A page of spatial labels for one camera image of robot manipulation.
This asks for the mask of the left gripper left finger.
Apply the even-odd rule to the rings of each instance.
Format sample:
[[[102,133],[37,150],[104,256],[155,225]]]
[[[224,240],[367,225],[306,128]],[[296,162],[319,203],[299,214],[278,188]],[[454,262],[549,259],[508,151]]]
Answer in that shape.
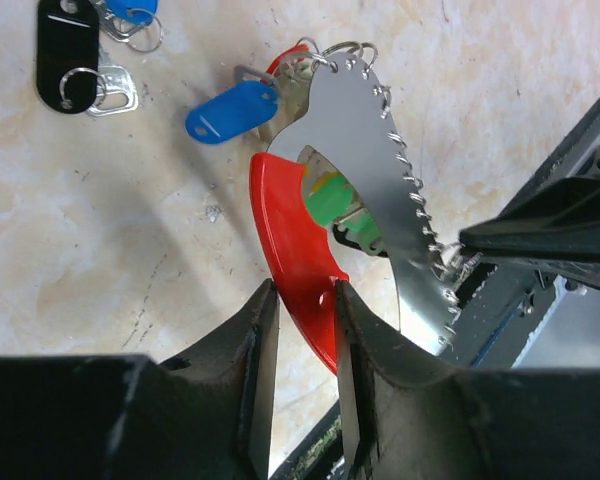
[[[279,297],[182,352],[0,357],[0,479],[264,479]]]

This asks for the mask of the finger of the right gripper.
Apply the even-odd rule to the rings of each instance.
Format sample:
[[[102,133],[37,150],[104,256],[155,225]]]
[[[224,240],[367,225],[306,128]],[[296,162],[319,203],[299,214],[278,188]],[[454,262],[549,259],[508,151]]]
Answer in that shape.
[[[600,98],[495,218],[460,231],[464,252],[600,290]]]

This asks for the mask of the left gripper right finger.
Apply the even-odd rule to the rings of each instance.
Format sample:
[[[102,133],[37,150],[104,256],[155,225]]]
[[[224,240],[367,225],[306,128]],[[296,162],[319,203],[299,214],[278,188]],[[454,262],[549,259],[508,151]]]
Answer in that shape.
[[[600,369],[457,368],[335,285],[352,479],[600,479]]]

